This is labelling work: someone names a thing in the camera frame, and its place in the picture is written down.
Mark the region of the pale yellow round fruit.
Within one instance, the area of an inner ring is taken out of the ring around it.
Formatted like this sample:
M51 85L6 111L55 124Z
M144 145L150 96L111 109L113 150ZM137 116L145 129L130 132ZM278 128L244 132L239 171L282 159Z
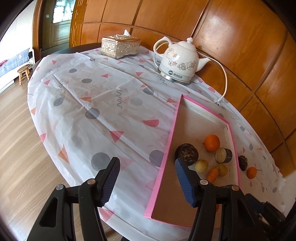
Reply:
M207 160L200 159L194 164L195 171L198 173L203 173L208 169L209 163Z

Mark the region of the small orange carrot piece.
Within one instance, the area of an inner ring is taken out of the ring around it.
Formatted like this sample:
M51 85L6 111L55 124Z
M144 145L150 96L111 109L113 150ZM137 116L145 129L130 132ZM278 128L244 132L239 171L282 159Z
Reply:
M218 169L217 167L215 167L215 168L212 168L212 169L208 172L208 174L207 174L207 176L206 176L206 179L207 179L210 183L213 183L213 182L217 179L218 176L219 176L219 169Z

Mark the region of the dark brown dried fruit front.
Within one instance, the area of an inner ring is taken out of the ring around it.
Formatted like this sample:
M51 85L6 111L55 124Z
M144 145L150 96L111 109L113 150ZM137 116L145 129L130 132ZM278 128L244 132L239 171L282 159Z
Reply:
M182 159L187 166L192 166L199 158L197 149L189 143L181 144L175 151L175 159Z

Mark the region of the dark brown dried fruit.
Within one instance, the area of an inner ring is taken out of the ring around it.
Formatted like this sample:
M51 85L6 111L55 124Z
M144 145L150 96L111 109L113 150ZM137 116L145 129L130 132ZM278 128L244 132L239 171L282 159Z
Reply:
M189 143L181 144L175 151L175 159L182 159L187 166L192 166L199 158L197 149Z
M245 156L240 155L238 156L238 162L241 171L246 171L248 167L248 159Z

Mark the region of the small yellow round fruit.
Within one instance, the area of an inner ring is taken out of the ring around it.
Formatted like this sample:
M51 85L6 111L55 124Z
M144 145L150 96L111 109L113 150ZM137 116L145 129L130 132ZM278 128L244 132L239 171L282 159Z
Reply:
M224 177L228 174L228 168L224 164L218 164L217 169L219 172L218 176L220 177Z

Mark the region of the dark sugarcane segment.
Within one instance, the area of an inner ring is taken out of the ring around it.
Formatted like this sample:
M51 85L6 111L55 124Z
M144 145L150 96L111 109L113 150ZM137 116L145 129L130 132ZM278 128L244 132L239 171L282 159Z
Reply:
M215 152L215 160L217 163L229 163L232 160L233 154L230 149L227 148L219 148Z

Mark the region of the pink-edged shallow tray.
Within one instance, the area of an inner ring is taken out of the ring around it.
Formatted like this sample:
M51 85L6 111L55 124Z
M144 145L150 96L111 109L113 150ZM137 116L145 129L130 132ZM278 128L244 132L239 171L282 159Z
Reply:
M210 134L219 138L222 148L230 149L232 152L232 159L226 164L227 175L218 177L214 185L240 185L238 156L229 122L210 108L182 95L175 111L159 173L144 213L145 217L179 227L193 225L196 209L186 202L179 184L175 172L175 151L182 144L193 145L198 151L199 159L206 160L209 163L208 169L211 170L218 163L214 152L208 152L204 147L204 139Z

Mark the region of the orange mandarin with stem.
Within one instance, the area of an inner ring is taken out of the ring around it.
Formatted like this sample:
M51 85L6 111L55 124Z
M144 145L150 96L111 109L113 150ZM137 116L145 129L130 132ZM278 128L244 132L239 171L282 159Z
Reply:
M257 176L258 171L262 171L262 169L257 169L255 167L249 167L246 170L246 175L247 175L248 179L254 179Z

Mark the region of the white patterned tablecloth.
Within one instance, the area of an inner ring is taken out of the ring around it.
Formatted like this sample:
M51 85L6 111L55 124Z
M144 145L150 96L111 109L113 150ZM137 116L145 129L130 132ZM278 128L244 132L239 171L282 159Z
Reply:
M184 95L225 118L236 154L259 169L253 180L240 173L242 190L284 211L283 177L250 124L226 99L216 106L213 101L220 93L201 78L195 76L188 86L163 78L152 56L142 47L137 56L116 60L93 49L49 55L38 64L28 84L28 107L68 184L83 183L118 157L118 180L99 211L104 222L130 240L186 239L187 228L144 216Z

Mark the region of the metal kettle base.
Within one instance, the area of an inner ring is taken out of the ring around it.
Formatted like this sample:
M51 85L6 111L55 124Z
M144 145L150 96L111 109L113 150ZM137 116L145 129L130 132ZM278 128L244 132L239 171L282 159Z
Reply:
M162 78L165 78L166 80L170 81L170 82L174 82L174 83L179 83L182 85L189 85L191 83L191 81L180 81L180 80L176 80L168 75L166 75L165 73L161 72L161 70L159 68L157 68L157 72L159 73L159 75L161 75Z

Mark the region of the white ceramic electric kettle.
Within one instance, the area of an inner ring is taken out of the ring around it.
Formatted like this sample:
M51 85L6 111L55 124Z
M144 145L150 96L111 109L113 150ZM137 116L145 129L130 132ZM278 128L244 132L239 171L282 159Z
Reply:
M168 43L164 53L159 53L157 48L161 43ZM163 37L155 42L154 54L160 57L160 64L157 68L166 75L180 81L191 81L196 72L200 71L211 60L207 57L199 58L196 47L193 45L193 38L186 41L173 43L168 37Z

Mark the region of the ornate silver tissue box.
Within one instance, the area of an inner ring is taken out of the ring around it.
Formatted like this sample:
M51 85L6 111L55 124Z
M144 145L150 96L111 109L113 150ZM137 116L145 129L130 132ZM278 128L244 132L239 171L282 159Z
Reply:
M113 59L126 56L135 56L139 52L141 39L133 37L127 29L122 35L115 34L103 37L101 41L101 54Z

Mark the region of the small wooden stool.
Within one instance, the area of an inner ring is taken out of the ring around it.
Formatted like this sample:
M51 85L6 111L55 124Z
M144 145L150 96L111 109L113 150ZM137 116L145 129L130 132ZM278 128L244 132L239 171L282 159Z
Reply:
M18 71L18 83L21 86L22 85L22 81L26 78L27 81L30 80L30 65L24 65L22 66Z

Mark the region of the wooden door with glass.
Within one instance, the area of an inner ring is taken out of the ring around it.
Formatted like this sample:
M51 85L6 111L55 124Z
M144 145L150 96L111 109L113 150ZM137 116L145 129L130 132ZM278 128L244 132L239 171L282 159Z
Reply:
M70 26L75 1L36 1L33 15L35 60L69 47Z

